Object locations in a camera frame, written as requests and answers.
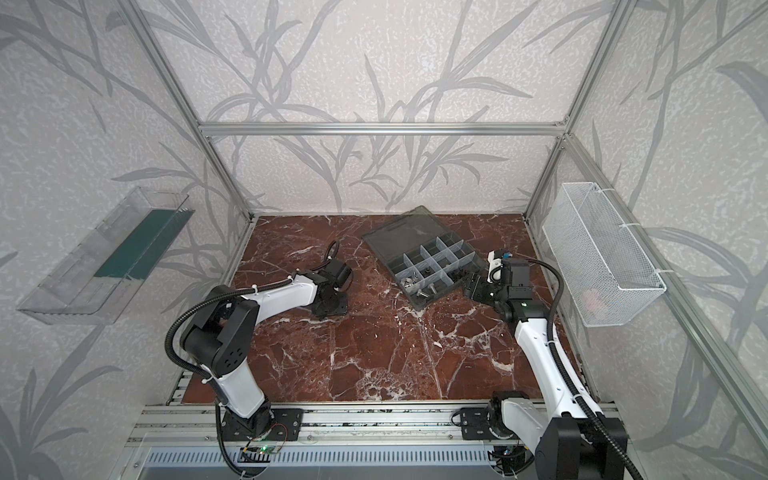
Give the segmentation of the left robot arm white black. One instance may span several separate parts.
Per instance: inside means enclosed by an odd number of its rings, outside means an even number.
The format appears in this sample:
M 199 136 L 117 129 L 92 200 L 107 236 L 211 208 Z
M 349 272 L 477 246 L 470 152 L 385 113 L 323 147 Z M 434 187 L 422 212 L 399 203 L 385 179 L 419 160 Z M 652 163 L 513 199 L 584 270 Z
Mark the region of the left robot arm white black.
M 309 308 L 319 319 L 346 314 L 352 276 L 346 263 L 327 259 L 272 284 L 217 286 L 174 321 L 166 335 L 166 355 L 210 384 L 228 413 L 262 430 L 271 414 L 269 401 L 247 361 L 256 327 L 299 307 Z

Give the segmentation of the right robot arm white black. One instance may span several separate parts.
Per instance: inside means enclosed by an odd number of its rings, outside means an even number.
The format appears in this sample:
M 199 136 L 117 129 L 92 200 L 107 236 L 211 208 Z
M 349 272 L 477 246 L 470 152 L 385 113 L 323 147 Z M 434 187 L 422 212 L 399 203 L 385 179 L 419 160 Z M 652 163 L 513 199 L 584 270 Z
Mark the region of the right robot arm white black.
M 534 265 L 557 280 L 550 307 L 533 297 Z M 564 279 L 556 268 L 504 250 L 490 252 L 487 273 L 475 274 L 465 287 L 466 297 L 491 306 L 513 333 L 545 404 L 539 410 L 522 392 L 494 393 L 486 424 L 499 443 L 488 451 L 489 460 L 503 477 L 533 468 L 540 479 L 639 479 L 622 421 L 604 414 L 564 352 L 555 326 L 563 291 Z

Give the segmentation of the clear acrylic wall shelf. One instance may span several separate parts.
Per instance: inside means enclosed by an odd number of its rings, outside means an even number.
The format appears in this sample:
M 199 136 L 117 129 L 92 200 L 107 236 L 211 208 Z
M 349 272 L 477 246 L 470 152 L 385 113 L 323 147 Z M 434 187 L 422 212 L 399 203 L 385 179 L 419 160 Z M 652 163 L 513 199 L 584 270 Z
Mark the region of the clear acrylic wall shelf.
M 111 325 L 195 213 L 190 195 L 136 187 L 19 303 L 47 325 Z

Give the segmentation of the aluminium frame back crossbar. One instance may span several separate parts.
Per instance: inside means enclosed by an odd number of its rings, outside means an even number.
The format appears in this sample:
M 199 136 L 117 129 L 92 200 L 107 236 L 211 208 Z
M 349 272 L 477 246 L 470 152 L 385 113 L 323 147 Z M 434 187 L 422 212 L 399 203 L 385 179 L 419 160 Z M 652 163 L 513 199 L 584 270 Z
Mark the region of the aluminium frame back crossbar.
M 206 136 L 558 136 L 557 122 L 203 122 Z

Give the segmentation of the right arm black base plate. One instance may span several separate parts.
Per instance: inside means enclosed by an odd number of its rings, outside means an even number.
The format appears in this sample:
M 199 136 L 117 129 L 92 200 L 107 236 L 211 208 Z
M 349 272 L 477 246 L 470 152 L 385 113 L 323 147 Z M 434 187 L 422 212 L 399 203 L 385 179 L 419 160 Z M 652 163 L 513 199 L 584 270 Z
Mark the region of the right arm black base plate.
M 464 407 L 452 417 L 461 430 L 465 441 L 493 441 L 498 437 L 492 432 L 488 407 Z

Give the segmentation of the grey compartment organizer box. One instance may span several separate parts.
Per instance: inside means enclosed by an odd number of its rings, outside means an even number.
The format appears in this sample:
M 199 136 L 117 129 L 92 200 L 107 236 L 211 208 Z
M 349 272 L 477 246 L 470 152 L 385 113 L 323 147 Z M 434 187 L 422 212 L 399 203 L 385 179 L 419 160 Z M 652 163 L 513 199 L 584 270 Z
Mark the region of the grey compartment organizer box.
M 424 206 L 374 227 L 362 238 L 417 311 L 487 269 L 475 249 Z

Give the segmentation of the small electronics board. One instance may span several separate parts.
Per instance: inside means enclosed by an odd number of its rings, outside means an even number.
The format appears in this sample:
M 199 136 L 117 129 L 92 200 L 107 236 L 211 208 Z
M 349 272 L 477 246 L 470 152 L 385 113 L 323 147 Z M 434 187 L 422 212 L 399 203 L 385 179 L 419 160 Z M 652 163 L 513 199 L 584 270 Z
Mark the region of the small electronics board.
M 270 447 L 268 445 L 246 445 L 240 451 L 241 463 L 269 463 Z

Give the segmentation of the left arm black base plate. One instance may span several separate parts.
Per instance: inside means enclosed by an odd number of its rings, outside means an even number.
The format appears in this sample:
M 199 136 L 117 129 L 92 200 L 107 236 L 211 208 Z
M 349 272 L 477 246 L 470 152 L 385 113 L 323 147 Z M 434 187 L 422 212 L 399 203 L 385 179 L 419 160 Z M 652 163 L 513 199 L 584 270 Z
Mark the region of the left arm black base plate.
M 302 428 L 304 410 L 300 408 L 276 408 L 258 433 L 228 410 L 221 419 L 222 435 L 225 442 L 245 440 L 266 440 L 274 442 L 295 442 Z

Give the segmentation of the pink object in basket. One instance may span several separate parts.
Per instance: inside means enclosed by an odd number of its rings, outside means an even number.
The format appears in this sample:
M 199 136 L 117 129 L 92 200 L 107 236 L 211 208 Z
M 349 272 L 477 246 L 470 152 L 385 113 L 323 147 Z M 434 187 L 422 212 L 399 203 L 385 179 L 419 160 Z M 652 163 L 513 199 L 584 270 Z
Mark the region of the pink object in basket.
M 599 315 L 606 305 L 601 293 L 596 289 L 585 290 L 580 295 L 582 306 L 590 315 Z

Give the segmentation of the aluminium front rail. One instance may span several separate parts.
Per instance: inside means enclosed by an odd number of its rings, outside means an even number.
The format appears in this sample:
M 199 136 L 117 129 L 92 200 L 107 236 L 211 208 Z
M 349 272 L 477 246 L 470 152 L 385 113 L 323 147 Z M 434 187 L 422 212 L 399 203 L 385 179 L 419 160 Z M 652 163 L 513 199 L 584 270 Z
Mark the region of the aluminium front rail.
M 301 409 L 299 436 L 289 446 L 404 444 L 456 445 L 462 408 L 484 408 L 485 400 L 277 403 Z M 128 447 L 214 447 L 211 405 L 147 406 L 126 441 Z

